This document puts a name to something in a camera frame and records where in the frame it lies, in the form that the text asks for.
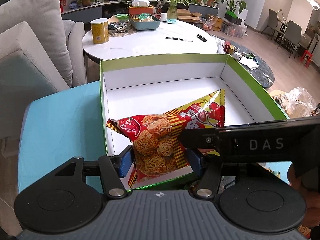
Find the person right hand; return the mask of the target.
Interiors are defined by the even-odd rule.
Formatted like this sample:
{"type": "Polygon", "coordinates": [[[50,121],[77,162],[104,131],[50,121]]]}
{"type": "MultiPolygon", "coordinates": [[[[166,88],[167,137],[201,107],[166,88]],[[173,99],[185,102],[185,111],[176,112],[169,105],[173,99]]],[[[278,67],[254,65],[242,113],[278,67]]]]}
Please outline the person right hand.
{"type": "Polygon", "coordinates": [[[309,191],[302,186],[302,178],[296,177],[295,167],[290,165],[287,171],[287,179],[290,185],[298,191],[306,202],[306,214],[302,225],[308,228],[319,226],[320,221],[320,196],[318,192],[309,191]]]}

